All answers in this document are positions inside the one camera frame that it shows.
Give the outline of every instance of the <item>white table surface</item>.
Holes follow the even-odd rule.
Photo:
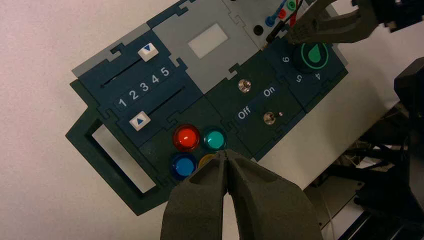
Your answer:
[[[159,239],[166,204],[135,216],[65,133],[86,108],[71,69],[174,2],[0,2],[0,238]],[[398,100],[393,79],[424,56],[423,39],[419,23],[339,45],[349,75],[260,164],[305,188]],[[223,239],[238,239],[230,203]]]

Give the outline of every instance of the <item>white rectangle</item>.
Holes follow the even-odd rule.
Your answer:
[[[206,29],[200,35],[191,40],[188,45],[199,59],[206,56],[212,50],[216,49],[220,44],[225,42],[228,36],[221,29],[218,23]]]

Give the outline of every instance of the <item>control panel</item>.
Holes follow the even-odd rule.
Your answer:
[[[261,49],[273,11],[297,4],[265,2],[181,0],[73,70],[87,110],[66,137],[135,214],[218,150],[259,161],[347,74],[329,44]],[[96,142],[101,125],[155,187],[138,189]]]

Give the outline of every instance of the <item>rectangular cutout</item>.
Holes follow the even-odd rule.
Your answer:
[[[105,125],[99,127],[92,136],[141,192],[145,193],[156,186]]]
[[[188,43],[191,50],[196,54],[196,56],[201,59],[206,56],[212,50],[216,49],[219,45],[225,42],[228,39],[228,36],[222,30],[222,28],[215,23],[200,35],[195,37]]]

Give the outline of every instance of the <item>blue button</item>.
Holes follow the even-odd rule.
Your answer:
[[[175,170],[179,175],[187,177],[194,172],[195,166],[190,159],[183,157],[176,162]]]
[[[177,180],[184,180],[190,176],[197,167],[196,158],[190,153],[180,152],[172,159],[171,173]]]

